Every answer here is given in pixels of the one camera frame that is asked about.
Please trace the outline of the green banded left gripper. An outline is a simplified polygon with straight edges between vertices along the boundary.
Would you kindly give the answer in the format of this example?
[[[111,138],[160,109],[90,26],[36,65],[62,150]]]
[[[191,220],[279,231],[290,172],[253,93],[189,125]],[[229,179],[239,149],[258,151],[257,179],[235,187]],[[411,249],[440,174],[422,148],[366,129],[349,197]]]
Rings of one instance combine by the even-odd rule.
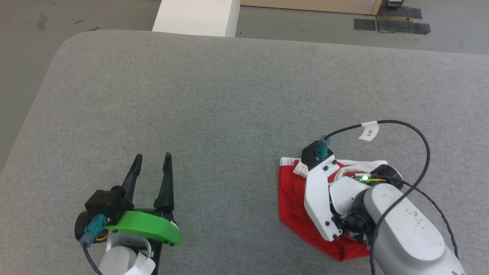
[[[136,155],[123,181],[122,188],[133,192],[141,172],[142,154]],[[171,153],[166,153],[162,167],[164,176],[154,208],[163,213],[173,212],[173,165]],[[116,225],[108,225],[105,248],[105,275],[163,275],[159,266],[164,245],[180,243],[178,225],[165,217],[142,211],[127,211]]]

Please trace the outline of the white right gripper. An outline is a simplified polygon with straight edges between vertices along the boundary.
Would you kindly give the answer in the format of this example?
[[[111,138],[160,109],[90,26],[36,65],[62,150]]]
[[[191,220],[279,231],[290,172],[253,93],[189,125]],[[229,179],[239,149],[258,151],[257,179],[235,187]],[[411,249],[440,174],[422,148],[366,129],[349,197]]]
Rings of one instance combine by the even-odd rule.
[[[334,214],[345,217],[351,213],[353,200],[369,188],[365,183],[346,176],[373,170],[373,162],[339,160],[332,155],[312,168],[306,177],[304,208],[321,237],[333,242],[344,231],[335,221]]]

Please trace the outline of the red garment with white stripe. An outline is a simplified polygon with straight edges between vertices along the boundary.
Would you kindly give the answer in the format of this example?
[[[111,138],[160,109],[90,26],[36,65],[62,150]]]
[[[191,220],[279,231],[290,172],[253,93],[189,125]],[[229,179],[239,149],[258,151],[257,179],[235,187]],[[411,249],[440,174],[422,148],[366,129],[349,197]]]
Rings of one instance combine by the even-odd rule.
[[[355,160],[338,160],[339,170],[328,176],[328,184],[331,186],[335,181],[344,176],[353,176],[353,174],[371,173],[381,164],[388,164],[384,160],[376,161],[355,161]],[[279,218],[290,230],[296,233],[300,238],[312,245],[316,249],[324,252],[336,261],[368,257],[369,249],[364,240],[358,241],[344,234],[333,242],[325,240],[316,225],[309,217],[304,207],[304,192],[308,168],[298,158],[280,158],[279,181],[278,181],[278,202]],[[340,202],[337,208],[333,199],[333,206],[336,212],[344,215],[351,211],[353,197],[348,198],[350,202]]]

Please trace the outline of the white rectangular box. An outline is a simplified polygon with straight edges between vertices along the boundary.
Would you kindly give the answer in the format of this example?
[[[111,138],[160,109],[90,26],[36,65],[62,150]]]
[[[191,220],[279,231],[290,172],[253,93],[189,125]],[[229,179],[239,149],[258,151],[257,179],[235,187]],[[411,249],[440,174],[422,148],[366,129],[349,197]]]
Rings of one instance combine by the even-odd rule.
[[[153,32],[234,37],[240,0],[161,0]]]

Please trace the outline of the lemon print partition panel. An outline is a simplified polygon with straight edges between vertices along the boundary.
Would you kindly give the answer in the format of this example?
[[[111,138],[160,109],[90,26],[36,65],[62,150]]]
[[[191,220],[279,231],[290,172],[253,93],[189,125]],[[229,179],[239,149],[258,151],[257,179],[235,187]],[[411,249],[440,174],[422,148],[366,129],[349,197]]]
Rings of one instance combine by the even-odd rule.
[[[385,0],[240,0],[242,6],[376,15]]]

